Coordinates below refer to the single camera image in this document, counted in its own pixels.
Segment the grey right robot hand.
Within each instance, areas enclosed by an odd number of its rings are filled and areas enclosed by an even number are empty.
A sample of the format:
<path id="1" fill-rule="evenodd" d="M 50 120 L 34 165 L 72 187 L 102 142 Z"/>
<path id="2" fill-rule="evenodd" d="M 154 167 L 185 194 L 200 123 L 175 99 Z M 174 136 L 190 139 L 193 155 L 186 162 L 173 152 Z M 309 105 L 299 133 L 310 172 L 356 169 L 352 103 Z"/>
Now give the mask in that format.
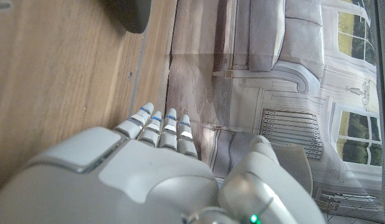
<path id="1" fill-rule="evenodd" d="M 225 177 L 197 156 L 191 123 L 151 103 L 29 160 L 0 190 L 0 223 L 323 223 L 303 151 L 260 135 L 231 146 Z"/>

